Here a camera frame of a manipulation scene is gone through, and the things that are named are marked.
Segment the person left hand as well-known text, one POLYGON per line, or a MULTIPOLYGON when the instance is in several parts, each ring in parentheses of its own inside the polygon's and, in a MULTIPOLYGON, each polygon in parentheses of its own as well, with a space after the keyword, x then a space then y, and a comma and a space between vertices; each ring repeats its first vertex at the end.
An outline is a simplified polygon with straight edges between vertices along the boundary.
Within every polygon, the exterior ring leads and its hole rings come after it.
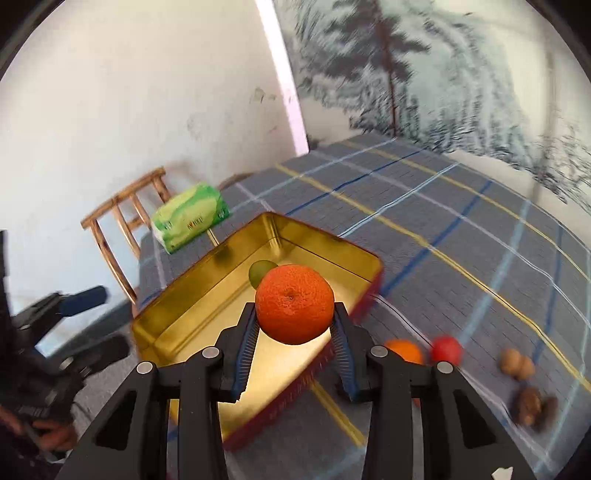
MULTIPOLYGON (((38 448, 44 452, 60 452, 73 449, 78 441, 77 432, 72 423, 55 420, 37 420, 34 431, 40 431, 38 448)), ((9 410, 1 408, 1 462, 12 457, 13 444, 19 437, 25 436, 24 424, 9 410)))

